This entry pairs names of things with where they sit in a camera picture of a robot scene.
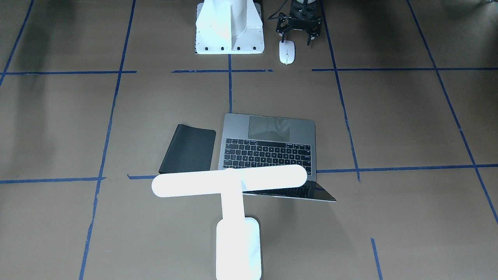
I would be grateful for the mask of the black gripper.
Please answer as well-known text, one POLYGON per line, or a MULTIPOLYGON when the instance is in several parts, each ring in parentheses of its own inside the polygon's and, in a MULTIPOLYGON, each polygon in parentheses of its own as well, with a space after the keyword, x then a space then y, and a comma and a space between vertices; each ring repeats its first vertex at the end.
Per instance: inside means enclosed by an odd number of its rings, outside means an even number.
POLYGON ((323 18, 318 0, 291 0, 289 13, 281 12, 288 3, 284 0, 276 11, 276 32, 281 36, 281 43, 285 43, 285 35, 291 30, 305 31, 308 34, 307 45, 310 46, 316 35, 321 34, 323 18))

